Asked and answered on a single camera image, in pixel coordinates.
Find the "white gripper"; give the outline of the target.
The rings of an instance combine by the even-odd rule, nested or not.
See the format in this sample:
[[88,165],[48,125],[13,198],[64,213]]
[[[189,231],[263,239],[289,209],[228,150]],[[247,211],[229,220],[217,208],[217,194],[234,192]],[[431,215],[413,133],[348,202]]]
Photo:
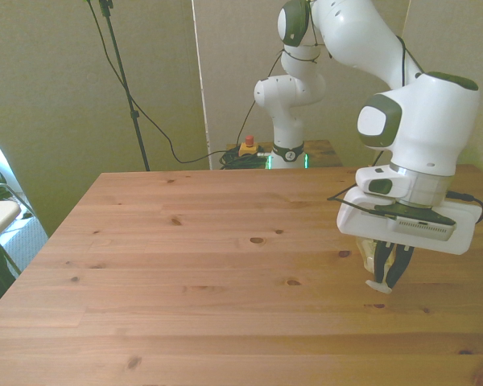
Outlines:
[[344,201],[336,220],[339,230],[378,240],[374,253],[374,280],[378,284],[383,283],[392,244],[402,244],[396,246],[394,262],[386,275],[390,289],[406,271],[415,248],[465,253],[479,219],[477,205],[443,201],[433,208],[410,206],[395,199],[367,195],[357,187],[349,190]]

